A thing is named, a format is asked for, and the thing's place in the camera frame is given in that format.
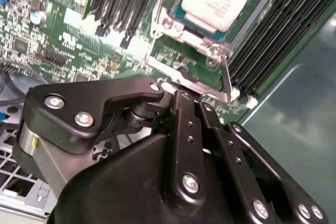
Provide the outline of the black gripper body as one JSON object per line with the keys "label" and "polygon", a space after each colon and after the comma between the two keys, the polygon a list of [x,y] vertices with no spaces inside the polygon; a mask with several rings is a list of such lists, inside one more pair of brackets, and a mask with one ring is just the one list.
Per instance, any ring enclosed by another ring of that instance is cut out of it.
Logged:
{"label": "black gripper body", "polygon": [[213,152],[196,152],[196,193],[172,160],[172,142],[148,136],[81,171],[63,189],[54,223],[235,223]]}

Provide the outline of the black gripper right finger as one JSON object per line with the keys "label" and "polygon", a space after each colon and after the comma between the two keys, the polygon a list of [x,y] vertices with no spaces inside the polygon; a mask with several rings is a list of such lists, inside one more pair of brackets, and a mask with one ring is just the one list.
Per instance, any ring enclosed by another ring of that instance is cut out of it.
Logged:
{"label": "black gripper right finger", "polygon": [[240,124],[222,125],[205,102],[198,115],[235,223],[329,223],[321,206]]}

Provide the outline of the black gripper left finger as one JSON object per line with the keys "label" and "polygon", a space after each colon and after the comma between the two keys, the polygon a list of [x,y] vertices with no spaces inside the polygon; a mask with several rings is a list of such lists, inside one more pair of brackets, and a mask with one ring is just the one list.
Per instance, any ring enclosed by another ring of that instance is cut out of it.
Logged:
{"label": "black gripper left finger", "polygon": [[184,188],[196,193],[198,182],[190,171],[196,152],[203,151],[197,100],[193,91],[150,78],[33,87],[19,125],[24,157],[18,162],[44,178],[58,203],[81,171],[148,136],[164,135],[173,144],[173,164],[186,171]]}

